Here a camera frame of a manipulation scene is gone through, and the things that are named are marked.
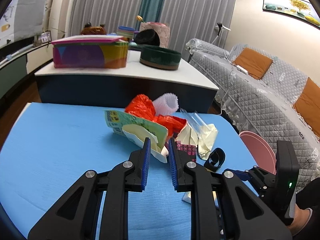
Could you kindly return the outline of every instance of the wooden floor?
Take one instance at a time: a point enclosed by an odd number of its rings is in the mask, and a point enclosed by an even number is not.
[[[26,103],[41,102],[35,81],[23,88],[23,91],[13,98],[11,105],[0,118],[0,150],[7,138],[14,122]]]

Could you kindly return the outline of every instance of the quilted sofa cover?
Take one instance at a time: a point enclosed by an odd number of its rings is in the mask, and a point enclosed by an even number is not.
[[[320,174],[319,138],[292,108],[308,77],[278,57],[247,44],[235,45],[230,53],[226,53],[225,59],[221,57],[221,48],[215,46],[211,54],[208,54],[206,49],[211,49],[210,46],[214,45],[208,43],[208,47],[207,43],[200,40],[197,43],[197,48],[189,46],[193,49],[192,64],[220,88],[216,101],[221,103],[228,92],[222,108],[239,131],[251,130],[259,134],[274,152],[277,140],[292,142],[300,163],[296,191],[303,189]],[[273,59],[261,80],[245,75],[228,62],[233,61],[245,47]]]

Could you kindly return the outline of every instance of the plastic bag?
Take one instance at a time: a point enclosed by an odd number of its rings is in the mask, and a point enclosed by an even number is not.
[[[156,110],[152,104],[152,101],[143,94],[137,95],[134,99],[132,99],[124,111],[128,114],[132,114],[163,125],[168,129],[169,137],[172,137],[174,134],[178,134],[187,123],[187,120],[175,116],[156,116]]]
[[[158,115],[154,117],[153,122],[166,127],[168,129],[168,137],[172,137],[174,134],[177,135],[182,130],[186,125],[187,120],[170,115]]]
[[[143,94],[137,95],[124,110],[128,114],[133,114],[150,121],[153,121],[156,110],[152,101]]]

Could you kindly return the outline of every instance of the picture frame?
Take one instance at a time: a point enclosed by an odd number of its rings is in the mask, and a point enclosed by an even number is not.
[[[52,41],[51,31],[47,31],[47,32],[41,33],[40,35],[35,36],[34,44],[36,46],[40,46],[44,43],[50,43],[51,41]]]
[[[320,29],[320,17],[308,1],[263,0],[262,10],[287,15]]]

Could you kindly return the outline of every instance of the pink plate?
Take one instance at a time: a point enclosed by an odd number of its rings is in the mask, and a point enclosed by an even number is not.
[[[266,171],[276,174],[276,156],[269,144],[259,135],[250,131],[242,131],[239,136],[257,165]]]

